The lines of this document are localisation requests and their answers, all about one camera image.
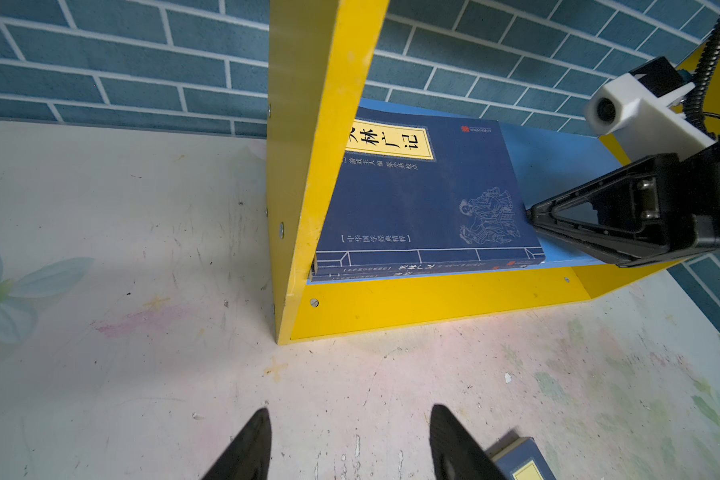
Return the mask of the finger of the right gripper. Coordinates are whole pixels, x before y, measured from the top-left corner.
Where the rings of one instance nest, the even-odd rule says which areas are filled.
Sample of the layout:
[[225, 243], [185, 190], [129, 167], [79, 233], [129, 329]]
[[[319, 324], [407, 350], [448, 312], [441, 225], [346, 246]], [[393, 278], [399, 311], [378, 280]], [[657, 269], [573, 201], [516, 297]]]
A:
[[625, 240], [663, 240], [675, 154], [649, 155], [527, 210], [537, 229]]
[[639, 223], [632, 228], [589, 223], [533, 223], [540, 234], [562, 240], [621, 268], [642, 267], [679, 258], [684, 230], [664, 223]]

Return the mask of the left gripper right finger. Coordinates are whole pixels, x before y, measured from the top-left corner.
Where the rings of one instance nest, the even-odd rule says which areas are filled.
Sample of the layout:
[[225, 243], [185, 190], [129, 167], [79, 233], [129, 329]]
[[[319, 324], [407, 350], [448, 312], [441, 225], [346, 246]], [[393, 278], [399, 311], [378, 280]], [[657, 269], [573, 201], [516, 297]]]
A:
[[505, 479], [499, 468], [445, 405], [435, 404], [432, 407], [429, 444], [437, 480]]

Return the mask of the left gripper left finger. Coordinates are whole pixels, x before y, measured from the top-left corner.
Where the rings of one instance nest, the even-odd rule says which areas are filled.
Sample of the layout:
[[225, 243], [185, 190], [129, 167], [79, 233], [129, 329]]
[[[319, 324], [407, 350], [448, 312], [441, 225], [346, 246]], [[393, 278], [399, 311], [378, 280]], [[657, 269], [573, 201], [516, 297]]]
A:
[[272, 428], [267, 408], [258, 409], [202, 477], [203, 480], [265, 480]]

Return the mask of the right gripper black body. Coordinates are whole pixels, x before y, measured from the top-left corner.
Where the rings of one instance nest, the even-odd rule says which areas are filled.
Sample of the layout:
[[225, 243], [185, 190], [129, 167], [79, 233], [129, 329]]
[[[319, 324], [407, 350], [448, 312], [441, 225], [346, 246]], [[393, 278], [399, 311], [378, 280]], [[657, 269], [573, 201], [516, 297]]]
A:
[[720, 136], [704, 150], [680, 160], [676, 154], [648, 155], [635, 162], [652, 179], [658, 195], [659, 251], [637, 266], [720, 252]]

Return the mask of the blue book yellow label Yijing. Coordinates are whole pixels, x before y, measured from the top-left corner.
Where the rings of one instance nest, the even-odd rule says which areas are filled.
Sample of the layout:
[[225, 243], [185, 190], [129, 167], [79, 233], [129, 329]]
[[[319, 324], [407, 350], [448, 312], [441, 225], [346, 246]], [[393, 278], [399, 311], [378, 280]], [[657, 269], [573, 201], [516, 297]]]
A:
[[417, 275], [448, 275], [493, 270], [519, 269], [540, 265], [543, 259], [491, 260], [477, 262], [411, 263], [380, 266], [325, 267], [310, 275], [311, 282], [393, 278]]

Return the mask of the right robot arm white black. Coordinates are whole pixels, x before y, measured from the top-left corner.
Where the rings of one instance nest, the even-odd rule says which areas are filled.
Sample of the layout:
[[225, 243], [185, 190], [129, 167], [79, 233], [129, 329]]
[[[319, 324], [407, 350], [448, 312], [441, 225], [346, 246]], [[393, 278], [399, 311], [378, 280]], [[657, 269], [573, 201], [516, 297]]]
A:
[[720, 16], [690, 76], [656, 57], [603, 85], [584, 113], [627, 165], [527, 211], [539, 232], [623, 268], [720, 251], [720, 135], [704, 100], [720, 60]]

